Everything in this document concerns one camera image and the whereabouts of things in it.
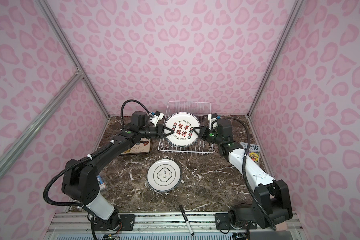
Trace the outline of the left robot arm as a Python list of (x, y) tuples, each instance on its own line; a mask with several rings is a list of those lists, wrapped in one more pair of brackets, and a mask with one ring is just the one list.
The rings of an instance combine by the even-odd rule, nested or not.
[(137, 111), (131, 122), (112, 137), (109, 144), (86, 158), (71, 160), (63, 175), (62, 192), (79, 203), (79, 207), (107, 224), (119, 221), (118, 210), (100, 193), (97, 176), (116, 157), (145, 139), (162, 139), (173, 131), (159, 124), (164, 118), (161, 112), (147, 115)]

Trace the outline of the white round plate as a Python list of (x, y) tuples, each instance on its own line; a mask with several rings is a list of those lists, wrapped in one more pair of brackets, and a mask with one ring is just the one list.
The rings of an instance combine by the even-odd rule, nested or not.
[(200, 122), (190, 113), (180, 112), (171, 115), (166, 120), (165, 126), (174, 129), (174, 134), (166, 137), (166, 139), (176, 147), (188, 147), (198, 139), (197, 135), (193, 132), (193, 128), (200, 127)]
[(157, 192), (169, 192), (181, 181), (182, 171), (173, 160), (162, 159), (153, 163), (148, 169), (147, 181)]

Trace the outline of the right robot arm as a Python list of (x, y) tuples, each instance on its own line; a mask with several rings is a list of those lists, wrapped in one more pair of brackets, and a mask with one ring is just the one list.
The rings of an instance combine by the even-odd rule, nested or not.
[(238, 204), (230, 207), (228, 217), (234, 228), (255, 223), (262, 229), (277, 229), (277, 225), (292, 218), (292, 206), (288, 185), (275, 180), (263, 171), (249, 156), (249, 147), (234, 140), (234, 118), (217, 119), (210, 126), (194, 128), (203, 141), (215, 144), (218, 153), (239, 170), (244, 184), (252, 197), (251, 205)]

